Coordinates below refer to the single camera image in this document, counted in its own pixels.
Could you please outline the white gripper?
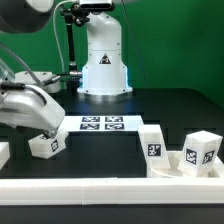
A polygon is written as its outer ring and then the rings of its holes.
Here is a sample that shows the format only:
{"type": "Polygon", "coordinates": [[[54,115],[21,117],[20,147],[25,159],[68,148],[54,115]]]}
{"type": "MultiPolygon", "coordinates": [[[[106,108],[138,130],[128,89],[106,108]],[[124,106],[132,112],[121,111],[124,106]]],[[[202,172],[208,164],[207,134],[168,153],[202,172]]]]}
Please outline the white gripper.
{"type": "Polygon", "coordinates": [[[40,79],[37,85],[18,82],[15,78],[0,78],[0,123],[13,128],[39,129],[45,137],[55,138],[65,111],[45,87],[58,80],[53,74],[40,79]]]}

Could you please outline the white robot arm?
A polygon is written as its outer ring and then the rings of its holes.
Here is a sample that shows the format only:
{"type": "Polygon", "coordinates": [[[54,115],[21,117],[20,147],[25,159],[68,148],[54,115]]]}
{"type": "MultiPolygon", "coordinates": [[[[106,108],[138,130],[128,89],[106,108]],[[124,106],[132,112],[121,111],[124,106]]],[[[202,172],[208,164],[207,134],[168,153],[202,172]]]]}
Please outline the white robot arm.
{"type": "MultiPolygon", "coordinates": [[[[88,59],[82,69],[78,93],[89,96],[118,96],[129,92],[127,69],[121,59],[121,25],[108,13],[115,0],[65,0],[64,15],[77,26],[87,27],[88,59]]],[[[0,33],[37,32],[55,22],[55,0],[0,0],[0,33]]],[[[30,67],[33,82],[18,82],[0,59],[0,123],[13,128],[39,129],[52,138],[64,120],[64,109],[44,91],[57,77],[42,81],[30,67]]]]}

